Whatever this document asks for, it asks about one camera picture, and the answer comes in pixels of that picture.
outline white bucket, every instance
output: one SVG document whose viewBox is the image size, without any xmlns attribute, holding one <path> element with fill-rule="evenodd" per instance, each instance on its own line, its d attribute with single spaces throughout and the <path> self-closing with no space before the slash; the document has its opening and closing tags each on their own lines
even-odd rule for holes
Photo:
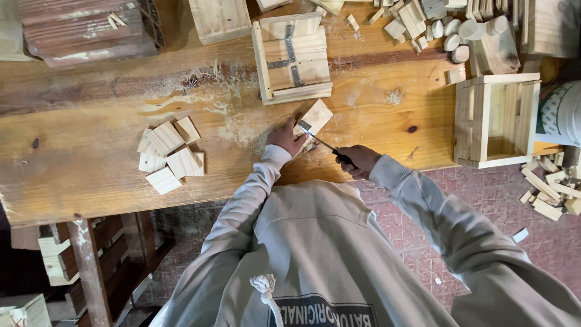
<svg viewBox="0 0 581 327">
<path fill-rule="evenodd" d="M 581 81 L 552 86 L 543 93 L 536 140 L 581 146 Z"/>
</svg>

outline red brick floor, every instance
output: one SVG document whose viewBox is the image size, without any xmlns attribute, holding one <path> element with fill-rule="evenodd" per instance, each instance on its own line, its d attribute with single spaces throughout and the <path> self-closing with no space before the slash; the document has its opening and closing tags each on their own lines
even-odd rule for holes
<svg viewBox="0 0 581 327">
<path fill-rule="evenodd" d="M 482 211 L 507 235 L 527 228 L 530 235 L 520 245 L 530 260 L 581 297 L 581 218 L 564 215 L 554 222 L 533 211 L 529 204 L 520 203 L 519 198 L 533 188 L 523 178 L 518 165 L 480 170 L 448 168 L 433 170 L 427 175 L 442 190 Z M 422 230 L 389 201 L 387 191 L 368 181 L 351 184 L 360 189 L 365 203 L 375 211 L 379 224 L 404 263 L 449 310 L 452 299 L 468 290 L 447 271 Z M 198 256 L 224 204 L 225 201 L 216 201 L 153 212 L 158 234 L 175 235 L 176 247 L 153 274 L 154 280 L 138 300 L 137 307 L 167 302 L 185 267 Z M 130 314 L 123 325 L 137 326 L 143 318 L 143 314 Z"/>
</svg>

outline white cord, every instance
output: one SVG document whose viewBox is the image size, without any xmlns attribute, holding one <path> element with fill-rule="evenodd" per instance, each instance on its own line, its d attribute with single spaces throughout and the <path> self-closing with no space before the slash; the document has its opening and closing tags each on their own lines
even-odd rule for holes
<svg viewBox="0 0 581 327">
<path fill-rule="evenodd" d="M 262 293 L 260 299 L 262 303 L 268 304 L 270 310 L 274 314 L 274 321 L 277 323 L 277 327 L 284 327 L 282 324 L 281 311 L 278 308 L 276 302 L 272 299 L 272 293 L 274 292 L 274 283 L 277 281 L 274 275 L 271 273 L 266 276 L 260 275 L 258 277 L 250 278 L 250 284 Z"/>
</svg>

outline person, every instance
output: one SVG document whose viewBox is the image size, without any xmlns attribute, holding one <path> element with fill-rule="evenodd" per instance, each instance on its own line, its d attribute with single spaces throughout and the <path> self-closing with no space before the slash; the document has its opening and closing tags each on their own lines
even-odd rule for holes
<svg viewBox="0 0 581 327">
<path fill-rule="evenodd" d="M 448 313 L 357 189 L 322 180 L 273 187 L 308 138 L 295 140 L 294 124 L 268 135 L 158 315 L 164 326 L 581 326 L 579 300 L 483 214 L 388 155 L 339 149 L 358 167 L 341 163 L 343 171 L 389 190 L 471 291 Z"/>
</svg>

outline wooden table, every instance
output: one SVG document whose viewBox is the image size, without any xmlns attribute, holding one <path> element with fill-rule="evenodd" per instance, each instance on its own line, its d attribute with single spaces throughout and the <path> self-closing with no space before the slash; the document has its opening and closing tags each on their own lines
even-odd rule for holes
<svg viewBox="0 0 581 327">
<path fill-rule="evenodd" d="M 266 135 L 313 103 L 264 107 L 250 36 L 204 47 L 187 1 L 160 2 L 167 52 L 151 58 L 48 69 L 42 62 L 0 63 L 0 198 L 10 224 L 40 225 L 228 198 L 252 171 Z M 309 12 L 308 0 L 253 20 Z M 363 144 L 416 169 L 453 166 L 454 67 L 443 40 L 417 54 L 374 25 L 372 3 L 348 2 L 328 14 L 328 56 L 335 114 L 319 136 L 342 146 Z M 355 37 L 346 16 L 361 26 Z M 182 95 L 195 74 L 198 86 Z M 138 171 L 143 129 L 190 115 L 206 153 L 207 175 L 188 177 L 159 195 Z M 282 170 L 278 184 L 310 179 L 345 182 L 326 148 Z"/>
</svg>

